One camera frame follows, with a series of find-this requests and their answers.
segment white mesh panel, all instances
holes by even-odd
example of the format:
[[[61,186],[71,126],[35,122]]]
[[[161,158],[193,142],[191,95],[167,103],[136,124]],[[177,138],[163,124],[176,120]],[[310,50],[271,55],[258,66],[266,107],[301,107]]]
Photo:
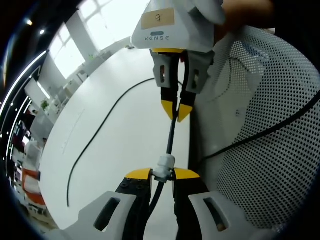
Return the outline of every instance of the white mesh panel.
[[[204,156],[282,122],[320,91],[314,66],[264,31],[246,27],[234,44],[225,41],[215,51],[212,78],[195,105]],[[279,229],[312,185],[320,162],[319,133],[317,103],[281,130],[227,151],[223,160],[216,157],[220,163],[209,160],[203,165],[204,179],[210,190],[244,209],[253,225]]]

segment white tabletop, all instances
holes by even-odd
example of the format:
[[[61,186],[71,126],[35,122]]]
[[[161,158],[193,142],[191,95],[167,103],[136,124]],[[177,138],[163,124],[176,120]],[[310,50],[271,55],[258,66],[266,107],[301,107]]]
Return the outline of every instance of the white tabletop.
[[[161,105],[161,89],[149,81],[130,91],[116,106],[90,147],[71,169],[119,97],[130,87],[154,77],[148,50],[123,49],[85,81],[59,116],[40,164],[40,189],[61,229],[78,219],[79,210],[107,191],[115,191],[125,175],[155,168],[166,153],[171,120]],[[179,76],[184,68],[179,68]],[[172,154],[176,167],[187,168],[190,119],[177,123]],[[153,181],[152,192],[157,182]],[[176,239],[172,184],[165,185],[144,239]]]

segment black cable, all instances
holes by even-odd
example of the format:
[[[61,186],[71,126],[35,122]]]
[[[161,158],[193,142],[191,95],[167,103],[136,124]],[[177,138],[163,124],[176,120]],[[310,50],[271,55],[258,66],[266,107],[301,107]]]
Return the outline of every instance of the black cable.
[[[173,119],[172,119],[172,122],[171,122],[171,128],[170,128],[169,139],[168,139],[168,145],[167,145],[167,148],[166,148],[166,153],[167,154],[171,154],[172,153],[172,148],[173,148],[173,145],[174,145],[174,138],[175,138],[175,129],[176,129],[177,117],[178,117],[178,113],[175,112],[173,114]]]
[[[175,138],[175,129],[176,129],[177,117],[178,117],[178,113],[174,112],[173,113],[173,119],[172,119],[172,122],[171,122],[171,127],[170,127],[168,145],[167,145],[167,148],[166,148],[166,153],[167,154],[171,154],[172,153],[172,148],[173,148],[173,145],[174,145],[174,138]],[[149,218],[152,215],[152,213],[154,212],[154,210],[155,210],[155,208],[156,208],[156,206],[158,204],[158,201],[159,201],[159,198],[161,196],[162,190],[164,189],[164,185],[165,184],[160,181],[158,183],[158,186],[156,187],[155,194],[154,194],[152,202],[150,204]]]
[[[305,115],[309,110],[311,110],[319,102],[319,100],[320,100],[320,91],[318,91],[316,93],[316,95],[314,95],[314,97],[303,108],[301,108],[294,115],[288,117],[286,120],[284,120],[284,121],[282,121],[282,122],[280,122],[280,123],[268,128],[268,129],[266,129],[266,130],[264,130],[262,132],[259,132],[256,135],[253,135],[253,136],[248,137],[248,138],[246,138],[246,139],[244,139],[242,141],[238,141],[238,142],[236,142],[236,143],[234,143],[234,144],[232,144],[230,146],[227,146],[224,149],[222,149],[222,150],[220,150],[220,151],[218,151],[216,153],[213,153],[213,154],[211,154],[209,156],[205,156],[201,160],[201,162],[199,163],[199,166],[198,166],[197,170],[200,168],[200,166],[205,161],[207,161],[209,159],[212,159],[212,158],[214,158],[214,157],[216,157],[216,156],[218,156],[220,154],[223,154],[223,153],[229,151],[230,149],[237,148],[237,147],[242,146],[244,144],[248,144],[248,143],[250,143],[252,141],[255,141],[257,139],[260,139],[262,137],[270,135],[270,134],[272,134],[272,133],[274,133],[274,132],[276,132],[276,131],[278,131],[278,130],[280,130],[280,129],[282,129],[282,128],[290,125],[290,124],[292,124],[294,121],[298,120],[303,115]]]
[[[144,80],[132,87],[130,87],[127,91],[125,91],[124,94],[122,94],[122,96],[115,102],[115,104],[113,105],[113,107],[111,108],[111,110],[109,111],[108,115],[105,117],[105,119],[103,120],[102,124],[100,125],[100,127],[98,128],[98,130],[96,131],[96,133],[93,135],[93,137],[91,138],[91,140],[89,141],[89,143],[85,146],[85,148],[82,150],[80,156],[77,158],[77,160],[74,162],[71,172],[69,174],[69,179],[68,179],[68,184],[67,184],[67,188],[66,188],[66,205],[68,206],[68,208],[70,207],[70,203],[69,203],[69,188],[70,188],[70,181],[71,181],[71,176],[72,173],[75,170],[76,165],[78,164],[80,158],[82,157],[82,155],[85,153],[85,151],[88,149],[88,147],[90,146],[90,144],[92,143],[92,141],[95,139],[95,137],[98,135],[99,131],[101,130],[101,128],[103,127],[103,125],[105,124],[105,122],[107,121],[107,119],[109,118],[109,116],[111,115],[111,113],[113,112],[113,110],[115,109],[115,107],[117,106],[117,104],[120,102],[120,100],[128,93],[130,92],[132,89],[138,87],[141,84],[144,84],[146,82],[149,82],[151,80],[155,80],[154,78],[150,78],[147,80]]]
[[[151,217],[152,213],[154,212],[154,210],[158,204],[158,201],[160,199],[160,196],[161,196],[162,190],[164,189],[164,186],[165,186],[165,184],[160,181],[158,183],[158,186],[156,187],[155,194],[152,198],[152,202],[151,202],[150,208],[149,208],[149,218]]]

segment white cable connector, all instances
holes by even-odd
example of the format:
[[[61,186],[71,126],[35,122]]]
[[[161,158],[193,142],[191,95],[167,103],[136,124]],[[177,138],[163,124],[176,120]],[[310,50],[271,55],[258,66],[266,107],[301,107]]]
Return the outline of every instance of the white cable connector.
[[[165,154],[160,157],[158,162],[158,167],[153,170],[152,175],[155,176],[155,180],[166,183],[167,180],[171,177],[172,171],[175,167],[176,159],[170,154]]]

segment orange object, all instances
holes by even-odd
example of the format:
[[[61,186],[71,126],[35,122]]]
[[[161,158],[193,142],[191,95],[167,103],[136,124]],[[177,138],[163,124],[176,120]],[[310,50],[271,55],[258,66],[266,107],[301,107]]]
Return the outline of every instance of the orange object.
[[[25,182],[26,182],[27,176],[37,180],[38,173],[36,171],[27,170],[24,168],[22,169],[22,189],[24,190],[25,194],[35,204],[46,205],[45,200],[41,194],[31,193],[26,190]]]

